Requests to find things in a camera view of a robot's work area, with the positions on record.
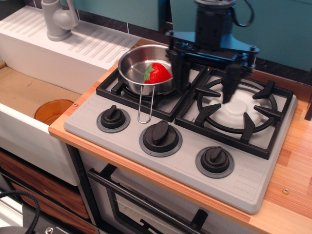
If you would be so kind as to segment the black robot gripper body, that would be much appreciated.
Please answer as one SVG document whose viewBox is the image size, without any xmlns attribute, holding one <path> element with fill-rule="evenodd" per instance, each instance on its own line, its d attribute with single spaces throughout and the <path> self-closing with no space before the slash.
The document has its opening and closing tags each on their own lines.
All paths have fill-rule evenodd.
<svg viewBox="0 0 312 234">
<path fill-rule="evenodd" d="M 236 18 L 235 8 L 234 3 L 197 4 L 195 31 L 168 31 L 168 49 L 185 53 L 190 63 L 219 69 L 241 64 L 245 73 L 252 73 L 259 49 L 233 37 L 233 26 L 243 26 Z"/>
</svg>

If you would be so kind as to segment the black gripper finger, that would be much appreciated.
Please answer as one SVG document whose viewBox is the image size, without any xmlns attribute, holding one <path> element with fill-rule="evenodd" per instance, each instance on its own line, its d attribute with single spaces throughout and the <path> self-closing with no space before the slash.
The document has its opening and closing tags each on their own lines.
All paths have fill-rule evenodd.
<svg viewBox="0 0 312 234">
<path fill-rule="evenodd" d="M 186 54 L 167 49 L 167 55 L 171 63 L 173 85 L 180 93 L 189 89 L 189 73 L 191 63 L 187 61 Z"/>
<path fill-rule="evenodd" d="M 245 76 L 245 69 L 241 64 L 230 64 L 226 73 L 221 79 L 223 86 L 223 104 L 230 102 L 232 95 L 235 93 L 240 80 Z"/>
</svg>

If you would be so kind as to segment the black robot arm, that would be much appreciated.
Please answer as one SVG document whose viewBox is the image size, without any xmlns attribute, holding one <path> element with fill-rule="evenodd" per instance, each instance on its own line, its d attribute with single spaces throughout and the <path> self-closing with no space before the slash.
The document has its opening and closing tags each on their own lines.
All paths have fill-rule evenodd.
<svg viewBox="0 0 312 234">
<path fill-rule="evenodd" d="M 235 15 L 235 0 L 197 0 L 196 4 L 195 31 L 166 34 L 173 84 L 179 92 L 188 89 L 193 63 L 224 70 L 223 103 L 228 103 L 240 80 L 253 72 L 254 59 L 260 50 L 233 37 L 233 25 L 243 26 Z"/>
</svg>

